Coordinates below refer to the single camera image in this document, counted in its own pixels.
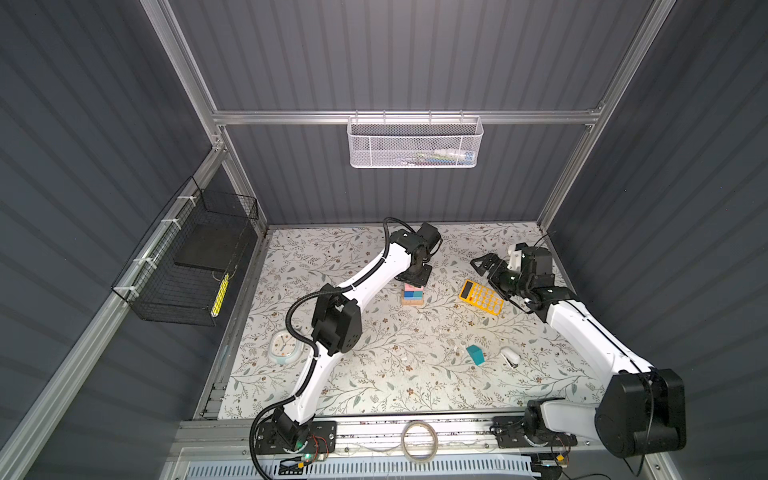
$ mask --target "gray corrugated wall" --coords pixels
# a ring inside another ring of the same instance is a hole
[[[597,318],[685,380],[688,480],[766,476],[766,41],[766,2],[678,2],[550,229]]]
[[[647,0],[173,1],[222,110],[594,108]],[[485,126],[478,166],[356,170],[343,127],[229,127],[272,224],[533,220],[578,126]]]
[[[5,444],[210,143],[128,1],[0,2],[0,139]],[[150,478],[217,335],[129,316],[29,478]]]
[[[171,2],[221,110],[596,107],[648,0]]]
[[[346,127],[228,127],[272,224],[536,220],[581,125],[489,125],[478,166],[362,169]]]

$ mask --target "blue block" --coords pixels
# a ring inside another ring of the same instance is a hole
[[[482,350],[480,350],[479,346],[476,346],[476,345],[468,346],[467,353],[469,353],[469,356],[472,357],[472,361],[475,362],[475,365],[480,365],[485,361],[485,357],[483,356]]]

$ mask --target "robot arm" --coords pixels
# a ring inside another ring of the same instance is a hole
[[[564,399],[531,401],[526,429],[566,432],[600,440],[620,458],[679,450],[686,443],[682,379],[655,369],[611,332],[568,288],[554,285],[551,254],[519,243],[505,262],[494,253],[471,261],[505,300],[513,296],[564,336],[605,386],[598,406]]]
[[[389,237],[389,248],[385,247],[355,276],[338,287],[326,284],[320,290],[349,289],[317,297],[312,317],[312,340],[318,349],[314,370],[308,360],[291,396],[296,396],[306,382],[305,389],[290,403],[276,408],[272,417],[278,433],[289,445],[299,447],[306,441],[323,387],[334,367],[362,335],[360,312],[393,279],[414,286],[426,285],[432,272],[427,262],[439,241],[440,233],[428,223],[422,223],[418,232],[398,230]]]
[[[342,287],[353,285],[358,279],[372,270],[379,262],[379,260],[381,260],[383,255],[384,252],[382,250],[379,255],[377,255],[368,265],[365,266],[365,268],[360,270],[355,276],[346,282],[341,283],[339,286]],[[343,301],[346,301],[347,303],[356,302],[356,318],[359,319],[359,312],[366,308],[368,303],[373,300],[373,297],[376,296],[376,294],[382,288],[384,288],[387,283],[391,282],[392,279],[394,279],[400,273],[405,272],[410,267],[410,265],[411,254],[407,253],[406,249],[398,244],[391,245],[389,247],[389,254],[387,255],[381,267],[379,267],[358,287],[353,288],[350,292],[342,293],[341,295],[344,296]],[[315,340],[328,340],[328,337],[330,336],[334,337],[334,339],[336,337],[341,338],[347,336],[344,334],[336,335],[336,327],[338,325],[330,321],[327,323],[318,322],[313,317],[312,326],[314,327],[313,338]],[[346,330],[346,333],[349,334],[349,340],[356,343],[359,339],[359,336],[362,334],[362,325],[356,323],[353,319],[352,322],[342,327]],[[349,351],[348,349],[343,351],[344,349],[339,349],[334,345],[331,345],[331,342],[328,341],[319,341],[318,343],[319,358],[315,366],[315,371],[312,373],[312,378],[310,379],[309,385],[299,397],[283,407],[283,410],[287,414],[288,418],[293,422],[297,422],[299,425],[305,425],[315,416],[315,411],[317,410],[317,402],[320,398],[320,392],[323,390],[325,384],[328,383],[328,377],[330,376],[334,367],[336,367],[336,364],[338,364],[339,361],[345,356],[346,352]],[[301,372],[299,380],[296,383],[296,386],[293,388],[291,395],[295,395],[299,390],[300,385],[309,374],[309,370],[310,362],[306,362],[304,365],[304,370]]]

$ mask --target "bottle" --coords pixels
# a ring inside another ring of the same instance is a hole
[[[471,150],[459,150],[458,148],[441,148],[435,150],[435,155],[458,161],[460,165],[475,163],[475,152]]]

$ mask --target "wire mesh basket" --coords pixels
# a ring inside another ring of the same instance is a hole
[[[167,225],[156,246],[135,263],[129,285],[113,285],[143,320],[215,326],[229,317],[257,244],[253,197],[198,190]]]
[[[454,121],[350,117],[346,131],[354,168],[472,168],[483,134],[480,117],[463,115]]]

